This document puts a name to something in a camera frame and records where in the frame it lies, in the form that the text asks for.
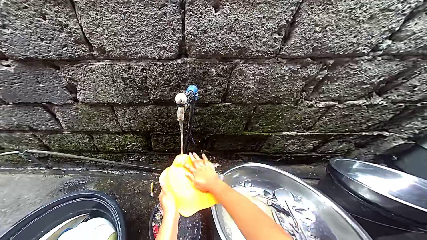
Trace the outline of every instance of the water stream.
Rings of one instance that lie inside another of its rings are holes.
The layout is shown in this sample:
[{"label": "water stream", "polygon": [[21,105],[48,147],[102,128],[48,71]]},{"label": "water stream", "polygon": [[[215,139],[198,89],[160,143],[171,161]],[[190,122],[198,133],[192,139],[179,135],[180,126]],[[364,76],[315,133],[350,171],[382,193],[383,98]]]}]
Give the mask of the water stream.
[{"label": "water stream", "polygon": [[184,121],[178,121],[179,130],[181,131],[181,154],[184,154]]}]

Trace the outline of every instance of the black plastic basin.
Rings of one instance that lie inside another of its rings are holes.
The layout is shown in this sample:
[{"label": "black plastic basin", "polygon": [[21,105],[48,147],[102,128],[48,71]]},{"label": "black plastic basin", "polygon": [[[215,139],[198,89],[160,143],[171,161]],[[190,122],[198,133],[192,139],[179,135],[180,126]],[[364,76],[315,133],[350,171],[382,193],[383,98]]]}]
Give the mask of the black plastic basin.
[{"label": "black plastic basin", "polygon": [[82,214],[107,219],[115,227],[117,239],[126,240],[125,221],[119,205],[110,196],[97,191],[70,193],[40,207],[15,223],[0,240],[38,240],[59,224]]}]

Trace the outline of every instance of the hose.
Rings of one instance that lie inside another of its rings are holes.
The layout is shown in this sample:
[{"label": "hose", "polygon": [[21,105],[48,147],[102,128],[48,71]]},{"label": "hose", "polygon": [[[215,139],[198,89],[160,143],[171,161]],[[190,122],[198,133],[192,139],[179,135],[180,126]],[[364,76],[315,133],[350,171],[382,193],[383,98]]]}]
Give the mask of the hose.
[{"label": "hose", "polygon": [[23,152],[20,152],[20,151],[3,152],[3,153],[0,153],[0,156],[11,155],[11,154],[23,155],[26,152],[27,153],[42,153],[42,154],[49,154],[49,155],[58,155],[58,156],[69,157],[69,158],[79,158],[79,159],[88,160],[88,161],[115,164],[115,165],[120,165],[120,166],[125,166],[125,167],[138,168],[138,169],[149,169],[149,170],[155,170],[155,171],[163,171],[163,169],[158,169],[158,168],[154,168],[154,167],[145,167],[145,166],[139,166],[139,165],[135,165],[135,164],[122,163],[122,162],[110,161],[110,160],[99,159],[99,158],[90,158],[90,157],[72,155],[72,154],[61,153],[61,152],[50,152],[50,151],[40,151],[40,150],[25,150]]}]

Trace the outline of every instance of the hand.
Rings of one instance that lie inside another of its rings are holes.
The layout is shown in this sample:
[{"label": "hand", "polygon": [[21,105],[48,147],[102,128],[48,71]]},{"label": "hand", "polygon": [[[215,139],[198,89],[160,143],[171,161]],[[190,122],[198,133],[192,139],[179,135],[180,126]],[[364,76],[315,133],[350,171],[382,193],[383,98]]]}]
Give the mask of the hand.
[{"label": "hand", "polygon": [[189,156],[193,165],[184,164],[184,167],[190,172],[186,174],[187,177],[194,183],[196,189],[211,192],[221,181],[216,175],[214,165],[209,162],[205,154],[202,154],[203,159],[200,159],[195,152],[189,153]]},{"label": "hand", "polygon": [[178,215],[176,200],[172,193],[167,189],[167,187],[164,186],[164,178],[166,174],[163,173],[159,177],[159,183],[161,186],[159,201],[160,206],[163,209],[163,216],[176,216]]}]

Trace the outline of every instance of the wet concrete floor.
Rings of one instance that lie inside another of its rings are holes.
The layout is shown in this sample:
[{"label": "wet concrete floor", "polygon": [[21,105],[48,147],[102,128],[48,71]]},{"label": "wet concrete floor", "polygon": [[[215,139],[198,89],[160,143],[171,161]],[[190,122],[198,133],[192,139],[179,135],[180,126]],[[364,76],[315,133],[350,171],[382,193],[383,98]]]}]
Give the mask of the wet concrete floor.
[{"label": "wet concrete floor", "polygon": [[[320,176],[324,165],[288,165],[295,175]],[[97,190],[119,203],[126,220],[128,240],[149,239],[150,213],[158,203],[159,173],[123,170],[0,168],[0,235],[31,211],[65,194]],[[306,179],[315,185],[317,180]],[[202,239],[216,240],[210,209],[200,212]]]}]

